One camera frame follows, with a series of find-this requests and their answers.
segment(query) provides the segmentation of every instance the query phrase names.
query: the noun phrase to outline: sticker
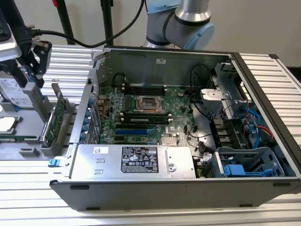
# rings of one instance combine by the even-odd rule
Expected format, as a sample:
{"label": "sticker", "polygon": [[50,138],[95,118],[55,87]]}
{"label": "sticker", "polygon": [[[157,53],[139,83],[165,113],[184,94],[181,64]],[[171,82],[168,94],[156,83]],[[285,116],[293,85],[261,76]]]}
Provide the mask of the sticker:
{"label": "sticker", "polygon": [[122,147],[123,173],[159,173],[156,147]]}
{"label": "sticker", "polygon": [[32,107],[27,94],[23,93],[15,79],[0,79],[0,91],[9,99],[11,103],[18,107]]}
{"label": "sticker", "polygon": [[165,65],[166,64],[166,59],[157,59],[156,64]]}
{"label": "sticker", "polygon": [[109,147],[94,147],[93,154],[107,154],[109,153]]}

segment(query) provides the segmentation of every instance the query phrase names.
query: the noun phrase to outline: blue latch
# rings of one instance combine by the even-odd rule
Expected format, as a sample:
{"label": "blue latch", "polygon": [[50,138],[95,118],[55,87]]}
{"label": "blue latch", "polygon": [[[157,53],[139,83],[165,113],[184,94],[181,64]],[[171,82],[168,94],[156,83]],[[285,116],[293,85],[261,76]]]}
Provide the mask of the blue latch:
{"label": "blue latch", "polygon": [[262,172],[245,172],[243,165],[226,165],[224,172],[227,177],[272,177],[273,169],[266,169]]}
{"label": "blue latch", "polygon": [[50,159],[48,162],[48,167],[60,167],[61,160],[59,159]]}

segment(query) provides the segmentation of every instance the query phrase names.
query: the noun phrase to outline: motherboard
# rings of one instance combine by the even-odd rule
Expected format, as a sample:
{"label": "motherboard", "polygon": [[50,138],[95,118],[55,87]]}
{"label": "motherboard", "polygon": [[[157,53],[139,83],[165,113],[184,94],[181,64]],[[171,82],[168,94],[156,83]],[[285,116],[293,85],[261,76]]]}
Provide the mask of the motherboard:
{"label": "motherboard", "polygon": [[100,88],[100,144],[187,146],[198,141],[188,137],[195,125],[185,87]]}

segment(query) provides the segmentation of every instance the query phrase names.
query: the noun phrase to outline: warning label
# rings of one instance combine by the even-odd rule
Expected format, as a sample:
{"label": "warning label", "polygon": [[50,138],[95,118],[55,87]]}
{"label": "warning label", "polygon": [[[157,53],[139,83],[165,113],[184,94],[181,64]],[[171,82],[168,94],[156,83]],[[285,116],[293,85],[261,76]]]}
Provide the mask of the warning label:
{"label": "warning label", "polygon": [[0,92],[9,98],[9,101],[19,107],[32,107],[28,95],[24,94],[15,79],[0,78]]}
{"label": "warning label", "polygon": [[123,173],[159,173],[156,147],[122,147]]}

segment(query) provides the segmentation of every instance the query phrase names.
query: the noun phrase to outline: white label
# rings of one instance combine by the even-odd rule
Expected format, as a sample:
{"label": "white label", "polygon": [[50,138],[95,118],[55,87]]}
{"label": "white label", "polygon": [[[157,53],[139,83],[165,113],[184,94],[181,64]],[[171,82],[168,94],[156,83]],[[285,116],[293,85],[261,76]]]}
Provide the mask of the white label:
{"label": "white label", "polygon": [[156,63],[159,65],[165,65],[166,64],[166,59],[157,59]]}
{"label": "white label", "polygon": [[32,102],[30,101],[28,95],[23,93],[20,86],[14,79],[3,79],[0,78],[0,88],[1,91],[9,98],[12,104],[18,107],[32,107]]}
{"label": "white label", "polygon": [[109,147],[94,147],[93,154],[107,154],[109,153]]}

